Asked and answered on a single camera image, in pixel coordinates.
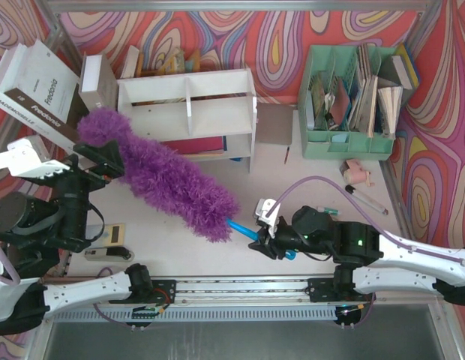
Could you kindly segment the small yellow book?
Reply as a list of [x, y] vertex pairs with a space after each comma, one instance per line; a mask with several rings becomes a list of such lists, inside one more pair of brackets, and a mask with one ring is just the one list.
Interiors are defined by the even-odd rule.
[[125, 243], [125, 224], [106, 225], [102, 239], [105, 247], [122, 246]]

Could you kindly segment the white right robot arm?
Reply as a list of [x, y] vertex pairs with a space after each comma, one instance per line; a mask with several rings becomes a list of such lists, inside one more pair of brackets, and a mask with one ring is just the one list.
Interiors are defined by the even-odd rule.
[[312, 280], [312, 302], [360, 302], [373, 293], [432, 293], [465, 306], [465, 248], [451, 249], [411, 241], [355, 221], [336, 221], [329, 214], [302, 206], [290, 222], [256, 213], [260, 226], [250, 243], [272, 260], [302, 253], [324, 255], [335, 264], [330, 278]]

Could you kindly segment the purple fluffy duster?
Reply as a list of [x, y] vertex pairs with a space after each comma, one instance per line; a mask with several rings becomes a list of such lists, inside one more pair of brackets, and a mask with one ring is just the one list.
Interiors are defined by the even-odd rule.
[[171, 148], [136, 135], [129, 118], [111, 109], [96, 109], [77, 125], [79, 139], [101, 147], [118, 143], [124, 163], [121, 181], [133, 195], [156, 209], [179, 216], [199, 237], [210, 242], [230, 240], [228, 221], [239, 213], [236, 198], [215, 178]]

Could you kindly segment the white black stapler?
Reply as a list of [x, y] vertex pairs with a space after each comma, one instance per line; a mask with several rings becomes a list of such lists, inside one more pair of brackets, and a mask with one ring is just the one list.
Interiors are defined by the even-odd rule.
[[99, 247], [87, 249], [85, 259], [96, 262], [129, 263], [134, 259], [134, 253], [126, 247]]

